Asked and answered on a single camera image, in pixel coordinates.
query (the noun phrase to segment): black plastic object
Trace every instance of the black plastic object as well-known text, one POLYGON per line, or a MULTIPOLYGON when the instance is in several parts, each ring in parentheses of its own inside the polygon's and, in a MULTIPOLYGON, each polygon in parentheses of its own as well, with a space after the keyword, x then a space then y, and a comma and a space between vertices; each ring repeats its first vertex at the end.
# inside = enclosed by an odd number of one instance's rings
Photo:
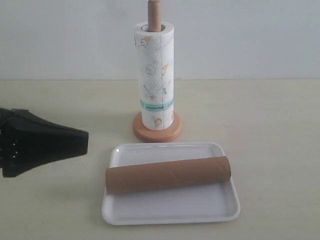
POLYGON ((0 168, 5 178, 86 155, 89 133, 57 125, 25 109, 0 108, 0 168))

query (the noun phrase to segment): wall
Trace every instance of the wall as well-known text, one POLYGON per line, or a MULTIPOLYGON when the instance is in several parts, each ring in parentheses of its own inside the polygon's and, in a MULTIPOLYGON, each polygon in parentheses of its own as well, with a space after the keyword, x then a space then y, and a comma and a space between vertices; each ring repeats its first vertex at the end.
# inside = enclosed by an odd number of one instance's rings
MULTIPOLYGON (((0 0, 0 79, 134 79, 147 0, 0 0)), ((318 0, 162 0, 175 77, 320 78, 318 0)))

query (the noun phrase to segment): wooden base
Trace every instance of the wooden base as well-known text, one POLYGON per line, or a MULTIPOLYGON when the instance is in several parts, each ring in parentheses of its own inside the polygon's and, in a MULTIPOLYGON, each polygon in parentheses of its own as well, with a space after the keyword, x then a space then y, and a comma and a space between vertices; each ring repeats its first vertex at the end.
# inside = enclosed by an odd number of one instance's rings
POLYGON ((145 143, 167 143, 178 137, 181 132, 181 120, 179 115, 174 112, 173 123, 170 127, 160 131, 146 128, 142 122, 142 114, 139 112, 133 119, 133 133, 145 143))

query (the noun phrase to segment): table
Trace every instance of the table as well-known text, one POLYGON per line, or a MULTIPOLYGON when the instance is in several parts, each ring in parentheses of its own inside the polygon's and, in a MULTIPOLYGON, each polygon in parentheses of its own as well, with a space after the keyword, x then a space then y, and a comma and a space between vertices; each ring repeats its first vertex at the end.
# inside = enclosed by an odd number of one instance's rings
POLYGON ((0 81, 0 107, 89 132, 88 154, 0 177, 0 239, 319 239, 320 81, 177 80, 175 142, 211 141, 230 161, 241 212, 223 223, 112 226, 101 206, 113 148, 138 143, 138 82, 0 81))

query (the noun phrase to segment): white plastic tray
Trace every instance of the white plastic tray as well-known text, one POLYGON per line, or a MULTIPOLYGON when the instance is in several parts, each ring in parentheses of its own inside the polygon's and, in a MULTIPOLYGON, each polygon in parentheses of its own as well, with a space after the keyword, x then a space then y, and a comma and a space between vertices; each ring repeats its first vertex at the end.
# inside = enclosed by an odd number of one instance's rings
MULTIPOLYGON (((213 142, 132 143, 113 150, 110 167, 224 155, 213 142)), ((112 225, 209 223, 234 220, 240 203, 231 178, 206 186, 123 195, 108 195, 105 190, 101 212, 112 225)))

